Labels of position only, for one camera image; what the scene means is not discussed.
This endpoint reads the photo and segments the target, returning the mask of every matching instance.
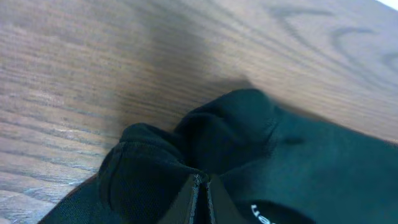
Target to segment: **black fabric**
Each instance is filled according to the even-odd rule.
[[[193,110],[172,133],[127,128],[98,176],[41,222],[157,223],[175,214],[191,176],[201,178],[197,223],[223,224],[215,214],[224,213],[265,224],[398,223],[395,145],[289,113],[257,90]]]

